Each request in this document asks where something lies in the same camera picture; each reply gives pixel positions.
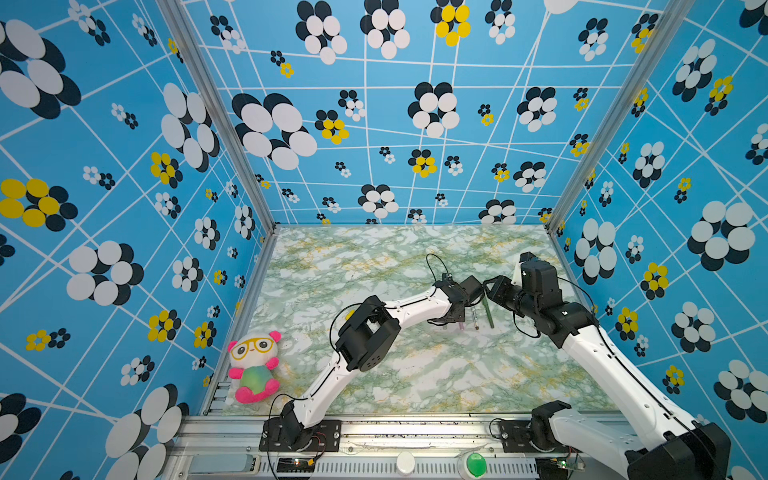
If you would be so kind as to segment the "dark green pen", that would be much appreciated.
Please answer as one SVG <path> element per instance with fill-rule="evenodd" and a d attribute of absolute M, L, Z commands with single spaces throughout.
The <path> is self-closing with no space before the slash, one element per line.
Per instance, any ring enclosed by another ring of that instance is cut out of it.
<path fill-rule="evenodd" d="M 489 323 L 490 328 L 491 329 L 495 329 L 494 320 L 493 320 L 491 309 L 490 309 L 490 306 L 489 306 L 489 303 L 488 303 L 487 299 L 483 298 L 482 304 L 483 304 L 483 308 L 484 308 L 484 311 L 485 311 L 485 314 L 486 314 L 486 318 L 487 318 L 487 321 Z"/>

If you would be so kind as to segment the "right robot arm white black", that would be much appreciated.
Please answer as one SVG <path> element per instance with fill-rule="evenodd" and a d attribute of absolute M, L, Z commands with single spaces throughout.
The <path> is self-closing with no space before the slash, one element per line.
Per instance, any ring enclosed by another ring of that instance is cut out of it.
<path fill-rule="evenodd" d="M 516 272 L 518 283 L 504 275 L 484 281 L 485 297 L 515 318 L 531 319 L 591 376 L 633 429 L 624 434 L 552 401 L 531 412 L 536 448 L 574 448 L 625 479 L 726 478 L 731 440 L 718 425 L 703 425 L 677 405 L 610 341 L 591 310 L 564 301 L 554 266 L 526 252 Z"/>

